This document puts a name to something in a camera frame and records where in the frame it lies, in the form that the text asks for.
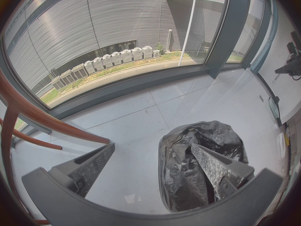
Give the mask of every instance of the blue curtain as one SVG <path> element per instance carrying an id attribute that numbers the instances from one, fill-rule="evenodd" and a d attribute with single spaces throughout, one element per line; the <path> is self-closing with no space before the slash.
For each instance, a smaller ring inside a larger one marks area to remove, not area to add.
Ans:
<path id="1" fill-rule="evenodd" d="M 269 37 L 267 38 L 267 41 L 265 42 L 264 47 L 260 51 L 259 55 L 257 58 L 254 60 L 252 65 L 250 66 L 250 69 L 254 73 L 258 73 L 258 71 L 261 69 L 266 57 L 268 56 L 268 53 L 270 51 L 272 42 L 275 38 L 276 32 L 277 32 L 277 27 L 278 27 L 278 8 L 275 0 L 271 0 L 273 4 L 273 16 L 272 16 L 272 27 L 271 31 L 269 34 Z"/>

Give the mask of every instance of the gray building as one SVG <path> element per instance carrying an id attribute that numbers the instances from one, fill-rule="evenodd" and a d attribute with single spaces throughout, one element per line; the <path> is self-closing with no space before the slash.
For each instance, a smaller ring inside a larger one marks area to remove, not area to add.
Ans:
<path id="1" fill-rule="evenodd" d="M 193 0 L 26 0 L 7 27 L 13 68 L 33 93 L 74 66 L 123 49 L 183 48 Z M 186 50 L 213 40 L 224 0 L 196 0 Z"/>

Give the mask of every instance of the black plastic bag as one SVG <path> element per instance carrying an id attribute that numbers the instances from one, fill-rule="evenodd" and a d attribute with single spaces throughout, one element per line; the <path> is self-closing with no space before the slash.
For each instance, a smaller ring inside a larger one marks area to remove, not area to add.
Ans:
<path id="1" fill-rule="evenodd" d="M 248 163 L 242 140 L 231 126 L 218 121 L 183 125 L 159 143 L 159 189 L 170 212 L 194 209 L 214 202 L 213 187 L 191 153 L 195 143 Z"/>

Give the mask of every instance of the white floor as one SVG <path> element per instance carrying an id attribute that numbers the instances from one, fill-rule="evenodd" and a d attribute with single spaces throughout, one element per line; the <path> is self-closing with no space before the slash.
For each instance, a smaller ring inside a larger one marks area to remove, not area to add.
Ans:
<path id="1" fill-rule="evenodd" d="M 66 123 L 109 138 L 115 152 L 86 199 L 122 211 L 166 214 L 158 186 L 158 143 L 173 128 L 198 121 L 229 124 L 245 145 L 255 174 L 263 168 L 285 176 L 288 152 L 281 160 L 278 128 L 269 108 L 269 93 L 249 70 L 202 75 L 145 89 L 96 105 L 64 119 Z M 61 145 L 62 151 L 20 142 L 12 149 L 16 185 L 36 218 L 43 218 L 29 198 L 21 176 L 71 160 L 102 144 L 53 132 L 35 138 Z"/>

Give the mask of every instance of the small air conditioner unit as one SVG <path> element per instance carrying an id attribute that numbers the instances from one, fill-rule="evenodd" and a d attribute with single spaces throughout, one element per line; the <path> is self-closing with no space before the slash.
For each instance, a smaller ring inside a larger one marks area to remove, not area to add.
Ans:
<path id="1" fill-rule="evenodd" d="M 115 65 L 121 65 L 120 55 L 118 52 L 112 53 L 112 58 Z"/>
<path id="2" fill-rule="evenodd" d="M 88 72 L 85 69 L 84 63 L 73 67 L 72 72 L 78 79 L 89 76 Z"/>
<path id="3" fill-rule="evenodd" d="M 110 55 L 104 55 L 102 59 L 106 68 L 110 68 L 113 66 Z"/>
<path id="4" fill-rule="evenodd" d="M 141 48 L 136 47 L 132 51 L 133 51 L 134 61 L 142 59 L 142 49 Z"/>
<path id="5" fill-rule="evenodd" d="M 51 84 L 57 89 L 61 89 L 64 88 L 66 86 L 66 84 L 64 83 L 64 81 L 61 79 L 61 77 L 55 77 L 52 81 Z"/>
<path id="6" fill-rule="evenodd" d="M 121 52 L 123 63 L 128 63 L 132 61 L 132 54 L 131 51 L 128 49 L 125 49 Z"/>
<path id="7" fill-rule="evenodd" d="M 103 64 L 99 57 L 95 58 L 93 63 L 97 71 L 103 70 Z"/>
<path id="8" fill-rule="evenodd" d="M 69 85 L 75 81 L 71 70 L 67 70 L 66 72 L 62 73 L 61 79 L 65 82 L 66 85 Z"/>
<path id="9" fill-rule="evenodd" d="M 152 55 L 152 48 L 150 46 L 145 46 L 142 48 L 144 58 L 151 58 Z"/>
<path id="10" fill-rule="evenodd" d="M 154 57 L 154 58 L 160 57 L 160 50 L 154 50 L 154 51 L 153 51 L 153 57 Z"/>
<path id="11" fill-rule="evenodd" d="M 95 73 L 95 69 L 94 69 L 93 64 L 90 60 L 85 62 L 85 69 L 86 69 L 86 71 L 88 72 L 89 75 Z"/>

